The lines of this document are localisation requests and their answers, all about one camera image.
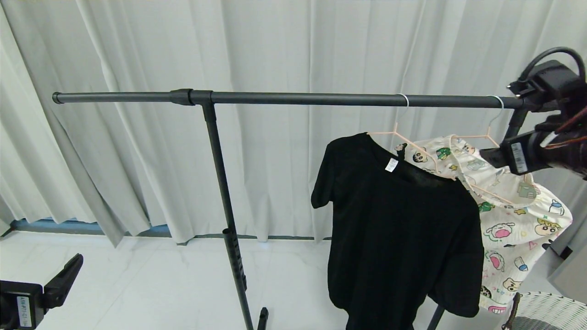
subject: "clothes hanger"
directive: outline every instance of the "clothes hanger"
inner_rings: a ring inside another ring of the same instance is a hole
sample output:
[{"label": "clothes hanger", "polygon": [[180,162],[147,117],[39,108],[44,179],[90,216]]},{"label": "clothes hanger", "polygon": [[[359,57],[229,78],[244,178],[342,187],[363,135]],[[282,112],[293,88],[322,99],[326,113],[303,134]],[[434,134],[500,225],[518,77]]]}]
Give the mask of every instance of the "clothes hanger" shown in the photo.
[{"label": "clothes hanger", "polygon": [[501,97],[499,96],[495,96],[495,95],[487,95],[487,96],[492,96],[494,98],[496,98],[497,100],[500,101],[501,104],[501,110],[499,112],[499,114],[497,114],[496,117],[494,117],[493,119],[491,119],[491,121],[489,122],[489,125],[487,126],[487,133],[485,135],[468,135],[468,136],[453,136],[453,138],[459,138],[459,139],[477,139],[477,138],[483,138],[483,139],[487,139],[489,141],[491,141],[496,147],[499,147],[500,144],[497,143],[490,135],[490,131],[491,131],[491,124],[493,123],[493,121],[495,119],[498,119],[501,116],[501,113],[505,110],[505,105],[504,105],[504,101],[501,99]]},{"label": "clothes hanger", "polygon": [[[399,93],[398,95],[402,95],[406,99],[406,107],[410,107],[410,100],[407,98],[407,96],[404,94],[401,94],[401,93]],[[367,135],[378,135],[378,134],[393,134],[394,136],[399,137],[404,142],[406,142],[407,144],[414,147],[414,149],[418,150],[422,154],[425,154],[426,156],[428,156],[429,159],[432,159],[432,161],[434,162],[434,171],[436,172],[434,175],[439,176],[439,177],[443,177],[445,179],[452,179],[452,180],[456,181],[455,177],[447,177],[447,176],[440,175],[440,172],[438,170],[438,163],[436,162],[436,159],[434,159],[434,157],[431,154],[429,154],[425,149],[421,148],[420,146],[418,146],[417,144],[408,140],[407,138],[405,138],[404,136],[402,136],[400,133],[397,132],[397,121],[393,125],[392,132],[367,132]]]}]

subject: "black cable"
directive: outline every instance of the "black cable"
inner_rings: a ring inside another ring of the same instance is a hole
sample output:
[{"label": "black cable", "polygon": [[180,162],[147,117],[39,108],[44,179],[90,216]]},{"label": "black cable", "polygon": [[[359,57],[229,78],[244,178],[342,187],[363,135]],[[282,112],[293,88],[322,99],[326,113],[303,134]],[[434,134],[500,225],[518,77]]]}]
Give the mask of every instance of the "black cable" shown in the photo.
[{"label": "black cable", "polygon": [[532,62],[530,62],[528,66],[526,66],[524,71],[522,71],[518,78],[518,81],[525,82],[526,79],[528,79],[528,75],[530,74],[530,71],[532,71],[534,66],[538,64],[538,62],[540,62],[543,58],[554,53],[565,53],[571,55],[577,63],[577,66],[579,67],[579,77],[581,78],[581,80],[585,81],[585,63],[583,63],[583,59],[581,58],[581,55],[579,55],[579,53],[577,53],[574,49],[568,47],[554,47],[546,50],[545,52],[540,53],[540,55],[536,56],[536,58],[534,58]]}]

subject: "white wicker basket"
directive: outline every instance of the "white wicker basket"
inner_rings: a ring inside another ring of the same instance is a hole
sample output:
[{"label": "white wicker basket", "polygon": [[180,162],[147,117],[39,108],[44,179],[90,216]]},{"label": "white wicker basket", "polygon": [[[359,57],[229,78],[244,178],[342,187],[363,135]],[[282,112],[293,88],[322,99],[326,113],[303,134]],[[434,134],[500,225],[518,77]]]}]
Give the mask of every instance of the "white wicker basket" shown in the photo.
[{"label": "white wicker basket", "polygon": [[587,305],[546,292],[516,294],[503,330],[587,330]]}]

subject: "white marble floor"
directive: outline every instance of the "white marble floor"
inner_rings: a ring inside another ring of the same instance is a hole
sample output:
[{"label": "white marble floor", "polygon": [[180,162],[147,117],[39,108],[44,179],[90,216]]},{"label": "white marble floor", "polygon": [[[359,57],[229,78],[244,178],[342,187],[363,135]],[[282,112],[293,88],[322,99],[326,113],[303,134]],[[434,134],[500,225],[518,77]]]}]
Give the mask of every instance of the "white marble floor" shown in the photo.
[{"label": "white marble floor", "polygon": [[[346,314],[328,298],[329,241],[240,243],[254,324],[266,306],[268,330],[345,328]],[[113,248],[104,236],[11,233],[0,241],[0,278],[44,285],[76,253],[84,256],[82,270],[39,330],[245,328],[222,239],[177,246],[169,238],[126,237]],[[557,292],[546,277],[560,262],[548,251],[522,292]],[[424,303],[416,330],[426,329],[435,307]],[[498,320],[487,311],[473,319],[445,314],[438,330],[493,330]]]}]

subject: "white label sticker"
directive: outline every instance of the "white label sticker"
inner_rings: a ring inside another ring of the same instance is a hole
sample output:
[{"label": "white label sticker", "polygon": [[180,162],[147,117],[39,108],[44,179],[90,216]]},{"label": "white label sticker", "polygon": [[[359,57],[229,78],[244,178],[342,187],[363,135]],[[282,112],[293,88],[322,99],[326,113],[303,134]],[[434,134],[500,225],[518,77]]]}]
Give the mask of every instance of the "white label sticker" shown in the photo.
[{"label": "white label sticker", "polygon": [[29,298],[18,296],[16,298],[16,303],[18,305],[18,318],[21,320],[21,326],[26,326],[28,328],[33,326],[33,322],[31,320],[31,305],[29,305]]},{"label": "white label sticker", "polygon": [[520,142],[512,144],[512,154],[514,154],[515,167],[519,173],[528,171],[526,165],[526,157],[524,157],[524,149]]},{"label": "white label sticker", "polygon": [[396,166],[397,166],[397,164],[398,164],[398,163],[399,163],[399,161],[397,161],[397,160],[396,160],[396,159],[394,159],[394,158],[391,158],[391,159],[389,160],[389,163],[388,163],[388,164],[387,164],[387,166],[385,167],[385,170],[386,170],[386,171],[389,171],[389,172],[393,172],[393,170],[395,170],[395,169],[396,169]]}]

